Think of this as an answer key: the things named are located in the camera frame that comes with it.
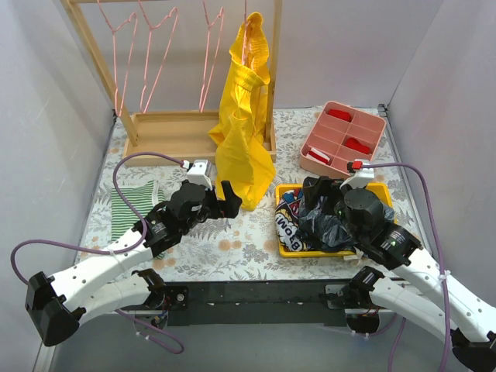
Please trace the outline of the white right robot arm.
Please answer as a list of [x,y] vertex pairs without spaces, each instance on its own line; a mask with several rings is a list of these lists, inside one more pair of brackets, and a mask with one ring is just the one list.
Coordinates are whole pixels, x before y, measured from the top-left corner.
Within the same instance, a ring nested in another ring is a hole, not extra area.
[[447,342],[469,370],[495,369],[495,308],[442,270],[407,229],[386,219],[384,204],[372,191],[309,177],[303,195],[306,207],[337,218],[358,250],[416,289],[404,289],[365,266],[343,288],[345,305],[392,310]]

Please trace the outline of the dark leaf-print shorts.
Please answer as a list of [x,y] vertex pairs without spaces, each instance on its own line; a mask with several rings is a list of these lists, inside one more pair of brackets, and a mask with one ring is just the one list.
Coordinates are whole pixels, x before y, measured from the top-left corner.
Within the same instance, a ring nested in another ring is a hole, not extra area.
[[289,239],[292,251],[322,251],[335,253],[342,250],[353,250],[355,241],[349,235],[337,215],[325,214],[325,207],[330,206],[334,212],[337,199],[321,196],[314,208],[309,208],[307,198],[300,201],[295,224],[294,235]]

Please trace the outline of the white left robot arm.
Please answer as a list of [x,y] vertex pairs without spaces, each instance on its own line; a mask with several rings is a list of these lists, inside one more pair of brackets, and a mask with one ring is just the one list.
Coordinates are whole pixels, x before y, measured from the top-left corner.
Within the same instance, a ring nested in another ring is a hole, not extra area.
[[116,309],[174,307],[176,296],[156,271],[133,268],[179,244],[207,219],[237,217],[242,200],[229,181],[221,185],[224,197],[219,199],[215,190],[184,181],[99,255],[50,276],[34,274],[25,307],[43,344],[62,343],[84,323]]

